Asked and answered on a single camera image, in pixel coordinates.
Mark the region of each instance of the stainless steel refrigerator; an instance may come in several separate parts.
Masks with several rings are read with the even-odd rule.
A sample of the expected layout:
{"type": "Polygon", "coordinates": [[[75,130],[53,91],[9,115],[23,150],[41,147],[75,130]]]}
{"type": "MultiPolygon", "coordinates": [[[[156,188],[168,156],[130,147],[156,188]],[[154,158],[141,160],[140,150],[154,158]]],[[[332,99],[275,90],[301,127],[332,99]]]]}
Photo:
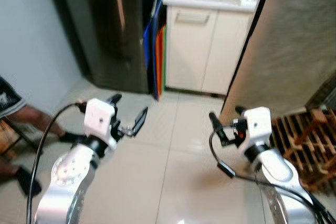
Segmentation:
{"type": "Polygon", "coordinates": [[[143,33],[153,0],[55,0],[84,74],[115,90],[149,92],[143,33]]]}

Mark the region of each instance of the person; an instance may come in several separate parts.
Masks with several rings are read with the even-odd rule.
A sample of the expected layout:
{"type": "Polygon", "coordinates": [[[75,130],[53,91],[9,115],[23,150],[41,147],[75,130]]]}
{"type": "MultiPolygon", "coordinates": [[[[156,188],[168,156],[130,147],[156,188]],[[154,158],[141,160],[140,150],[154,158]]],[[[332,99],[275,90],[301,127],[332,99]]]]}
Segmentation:
{"type": "MultiPolygon", "coordinates": [[[[51,121],[51,117],[28,105],[14,90],[14,88],[0,76],[0,119],[7,117],[9,120],[18,123],[29,123],[40,131],[44,131],[51,121]]],[[[56,122],[50,128],[50,131],[56,134],[61,142],[74,143],[82,135],[72,134],[62,129],[56,122]]],[[[12,165],[3,157],[0,157],[0,177],[6,179],[16,179],[27,196],[31,174],[23,166],[12,165]]],[[[42,188],[38,180],[34,181],[33,196],[38,195],[42,188]]]]}

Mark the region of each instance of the cabinet handle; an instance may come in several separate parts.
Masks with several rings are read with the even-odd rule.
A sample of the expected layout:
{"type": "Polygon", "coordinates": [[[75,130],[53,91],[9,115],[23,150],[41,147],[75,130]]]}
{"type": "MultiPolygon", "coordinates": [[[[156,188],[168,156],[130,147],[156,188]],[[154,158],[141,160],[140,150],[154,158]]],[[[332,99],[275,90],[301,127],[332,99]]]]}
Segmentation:
{"type": "Polygon", "coordinates": [[[206,24],[209,18],[210,14],[178,13],[176,16],[176,22],[206,24]]]}

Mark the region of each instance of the light blue wall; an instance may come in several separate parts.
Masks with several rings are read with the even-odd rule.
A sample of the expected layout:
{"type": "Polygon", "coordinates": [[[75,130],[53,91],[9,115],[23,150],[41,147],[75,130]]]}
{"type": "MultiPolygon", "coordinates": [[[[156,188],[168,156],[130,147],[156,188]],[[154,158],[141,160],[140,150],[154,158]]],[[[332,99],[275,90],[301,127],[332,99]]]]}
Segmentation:
{"type": "Polygon", "coordinates": [[[0,0],[0,75],[47,112],[80,79],[52,0],[0,0]]]}

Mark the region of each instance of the wooden rack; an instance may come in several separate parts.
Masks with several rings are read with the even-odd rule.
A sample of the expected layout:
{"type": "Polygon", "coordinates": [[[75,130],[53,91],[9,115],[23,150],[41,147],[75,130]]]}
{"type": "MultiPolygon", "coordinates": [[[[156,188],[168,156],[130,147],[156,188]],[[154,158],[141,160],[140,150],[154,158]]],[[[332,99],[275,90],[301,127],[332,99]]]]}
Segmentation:
{"type": "Polygon", "coordinates": [[[296,167],[307,190],[336,194],[335,111],[314,109],[275,118],[270,145],[296,167]]]}

